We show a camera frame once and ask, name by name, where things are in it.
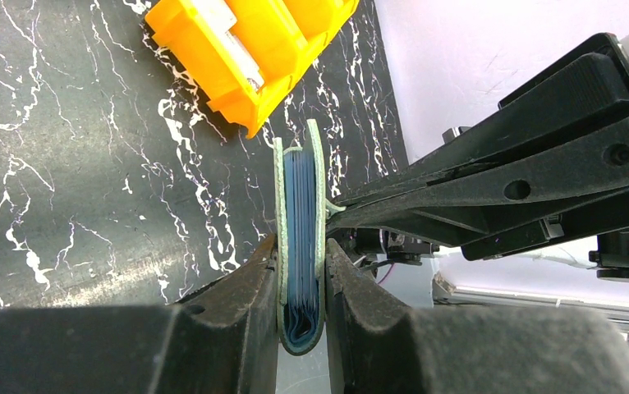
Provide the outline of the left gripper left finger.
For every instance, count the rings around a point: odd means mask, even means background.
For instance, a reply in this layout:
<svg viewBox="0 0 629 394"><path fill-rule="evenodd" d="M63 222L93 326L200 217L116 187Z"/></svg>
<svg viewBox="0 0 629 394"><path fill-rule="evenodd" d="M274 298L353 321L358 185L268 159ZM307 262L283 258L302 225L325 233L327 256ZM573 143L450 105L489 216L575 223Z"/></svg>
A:
<svg viewBox="0 0 629 394"><path fill-rule="evenodd" d="M171 305L0 310L0 393L272 393L275 236Z"/></svg>

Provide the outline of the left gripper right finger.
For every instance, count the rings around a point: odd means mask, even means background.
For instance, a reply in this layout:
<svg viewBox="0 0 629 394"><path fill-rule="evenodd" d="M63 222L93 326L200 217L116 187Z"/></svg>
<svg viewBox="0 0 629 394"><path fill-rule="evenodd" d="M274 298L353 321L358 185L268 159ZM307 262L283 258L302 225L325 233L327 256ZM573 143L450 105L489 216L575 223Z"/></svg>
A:
<svg viewBox="0 0 629 394"><path fill-rule="evenodd" d="M629 393L629 345L599 312L413 308L326 244L334 393Z"/></svg>

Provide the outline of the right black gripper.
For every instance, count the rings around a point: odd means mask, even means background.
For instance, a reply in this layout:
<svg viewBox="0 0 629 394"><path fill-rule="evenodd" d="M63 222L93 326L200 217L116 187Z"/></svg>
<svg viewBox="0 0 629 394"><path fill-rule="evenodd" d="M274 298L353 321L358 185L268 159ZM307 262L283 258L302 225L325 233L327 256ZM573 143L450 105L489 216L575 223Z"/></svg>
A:
<svg viewBox="0 0 629 394"><path fill-rule="evenodd" d="M589 37L497 112L349 191L347 203L367 205L335 215L330 228L463 245L469 260L595 236L585 257L598 278L629 282L629 56L613 34Z"/></svg>

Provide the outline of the green card holder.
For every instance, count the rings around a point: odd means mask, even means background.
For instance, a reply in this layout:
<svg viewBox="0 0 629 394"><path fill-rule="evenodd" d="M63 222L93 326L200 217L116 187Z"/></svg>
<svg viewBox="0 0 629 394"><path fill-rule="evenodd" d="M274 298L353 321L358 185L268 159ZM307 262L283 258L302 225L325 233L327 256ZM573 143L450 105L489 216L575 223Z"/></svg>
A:
<svg viewBox="0 0 629 394"><path fill-rule="evenodd" d="M306 122L307 140L285 148L273 141L277 223L277 309L280 342L291 355L313 350L324 330L326 223L343 207L327 197L318 123Z"/></svg>

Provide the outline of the orange divided bin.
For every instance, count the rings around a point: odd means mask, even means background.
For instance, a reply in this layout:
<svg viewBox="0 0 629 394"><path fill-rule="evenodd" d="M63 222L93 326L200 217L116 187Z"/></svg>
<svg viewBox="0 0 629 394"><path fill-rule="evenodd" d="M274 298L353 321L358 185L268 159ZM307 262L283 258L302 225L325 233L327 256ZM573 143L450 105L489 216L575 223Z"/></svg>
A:
<svg viewBox="0 0 629 394"><path fill-rule="evenodd" d="M197 15L191 1L162 0L145 14L152 39L168 49L205 92L209 108L247 137L260 131L315 59L353 16L356 1L226 1L236 35L264 78L255 92Z"/></svg>

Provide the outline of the white cards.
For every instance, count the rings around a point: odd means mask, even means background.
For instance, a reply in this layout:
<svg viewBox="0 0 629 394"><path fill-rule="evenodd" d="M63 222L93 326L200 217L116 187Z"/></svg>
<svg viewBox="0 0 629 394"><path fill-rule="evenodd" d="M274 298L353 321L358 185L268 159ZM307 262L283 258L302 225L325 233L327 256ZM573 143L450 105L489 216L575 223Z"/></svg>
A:
<svg viewBox="0 0 629 394"><path fill-rule="evenodd" d="M226 49L228 57L236 63L248 85L255 92L258 92L264 84L264 78L260 74L255 59L236 35L237 18L227 2L223 0L192 0L191 5L196 9L197 15L205 21L209 31Z"/></svg>

